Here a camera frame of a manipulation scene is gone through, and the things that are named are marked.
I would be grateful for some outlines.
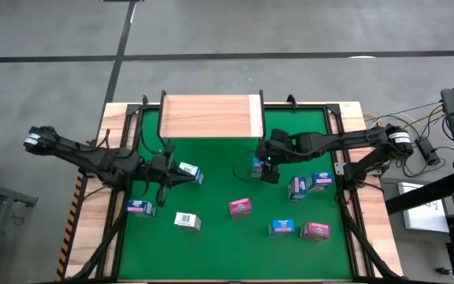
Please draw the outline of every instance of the pink box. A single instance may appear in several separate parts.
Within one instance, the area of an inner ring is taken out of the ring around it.
[[[313,222],[307,222],[300,231],[302,238],[322,241],[329,238],[329,226]]]
[[[232,217],[251,214],[251,201],[249,198],[229,202],[230,215]]]

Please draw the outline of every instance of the small box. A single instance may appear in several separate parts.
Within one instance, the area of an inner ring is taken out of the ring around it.
[[[260,178],[262,176],[262,166],[267,165],[270,166],[268,162],[263,162],[259,160],[258,158],[253,158],[253,161],[251,163],[251,176],[253,178]]]
[[[127,201],[127,212],[140,217],[155,217],[156,207],[145,200]]]
[[[269,235],[286,235],[295,231],[293,220],[273,220],[269,224]]]
[[[177,217],[174,219],[174,226],[200,231],[201,219],[194,214],[177,212]]]
[[[288,200],[300,201],[307,194],[307,183],[305,177],[294,177],[287,186]]]
[[[181,162],[178,167],[186,171],[187,173],[193,175],[195,177],[195,183],[199,185],[203,183],[204,178],[203,173],[201,172],[201,169],[198,168],[197,166]]]
[[[332,184],[332,173],[322,172],[314,173],[311,177],[311,186],[308,188],[312,192],[320,192]]]
[[[300,237],[315,241],[323,241],[329,238],[329,226],[314,222],[307,222],[300,229]]]
[[[230,215],[240,217],[251,214],[251,201],[249,198],[229,202]]]

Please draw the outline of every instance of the wooden table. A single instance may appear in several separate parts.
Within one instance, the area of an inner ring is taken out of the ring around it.
[[[290,103],[265,103],[265,105],[290,104]],[[306,102],[302,104],[327,104],[324,102]],[[340,106],[340,115],[344,126],[344,131],[355,131],[365,129],[363,112],[358,102],[335,102]],[[129,103],[108,103],[102,116],[101,129],[99,131],[98,141],[104,136],[106,129],[110,129],[110,145],[120,145],[122,141],[127,141],[125,146],[130,148],[136,129],[136,119],[132,119],[128,127],[128,135],[122,137],[126,110]],[[333,132],[337,131],[337,121],[333,115],[330,115],[330,121]],[[351,161],[355,162],[367,155],[371,148],[362,148],[349,151]],[[338,152],[338,159],[341,161],[342,154]],[[375,177],[368,177],[367,182],[379,185],[379,180]],[[69,218],[66,223],[64,244],[59,257],[59,266],[57,269],[56,280],[64,277],[75,275],[85,262],[89,259],[96,247],[100,243],[106,223],[108,203],[110,195],[116,195],[116,210],[119,212],[123,192],[111,193],[109,189],[102,190],[95,195],[89,196],[83,202],[79,202],[83,195],[92,192],[101,187],[99,180],[95,178],[88,179],[78,173],[76,178],[76,190],[73,195],[73,201],[70,207]],[[373,245],[379,256],[388,264],[388,266],[398,275],[402,275],[399,256],[397,254],[395,241],[393,239],[392,228],[389,223],[389,216],[385,208],[385,201],[382,192],[369,186],[358,190],[359,203],[363,216],[367,238]],[[110,244],[107,252],[104,275],[111,272],[114,259],[114,247],[116,240]],[[366,268],[363,265],[363,253],[358,242],[354,239],[355,258],[359,266],[359,275],[366,275]]]

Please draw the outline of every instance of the gray concrete floor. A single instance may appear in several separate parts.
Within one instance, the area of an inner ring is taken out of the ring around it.
[[[128,4],[94,0],[0,0],[0,56],[115,54]],[[454,50],[454,0],[146,0],[133,17],[126,54]],[[22,146],[32,125],[53,125],[74,140],[95,136],[112,62],[0,63],[0,185],[40,197],[16,206],[23,226],[8,226],[0,248],[0,283],[53,278],[76,168]],[[454,57],[125,62],[114,102],[157,101],[168,93],[247,93],[267,101],[292,93],[302,101],[355,100],[384,114],[439,100],[454,87]],[[414,118],[431,108],[411,112]],[[452,146],[439,127],[434,146]],[[454,154],[443,150],[450,163]],[[421,168],[411,157],[410,167]],[[432,181],[441,170],[421,176]],[[391,169],[387,177],[402,177]],[[454,282],[438,241],[399,234],[406,276]]]

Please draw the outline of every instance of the green table surface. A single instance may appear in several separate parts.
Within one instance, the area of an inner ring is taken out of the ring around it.
[[[143,118],[145,142],[159,149],[156,137],[158,112],[149,110]],[[267,110],[266,131],[285,129],[290,134],[316,131],[326,133],[323,110]],[[323,192],[309,193],[300,202],[287,198],[287,184],[294,176],[333,172],[329,154],[310,162],[280,165],[280,182],[268,184],[249,177],[256,139],[176,139],[174,158],[199,166],[201,185],[178,185],[168,191],[165,207],[156,218],[129,215],[122,248],[120,279],[350,279],[352,277],[341,213],[334,201],[332,184]],[[142,145],[139,153],[149,158]],[[144,183],[136,181],[132,198],[140,196]],[[151,185],[139,199],[154,204],[157,185]],[[248,217],[232,219],[229,202],[249,197],[253,211]],[[202,220],[200,232],[174,226],[177,211],[192,213]],[[273,219],[293,219],[296,232],[290,236],[269,236]],[[299,238],[305,222],[330,227],[330,239],[309,241]]]

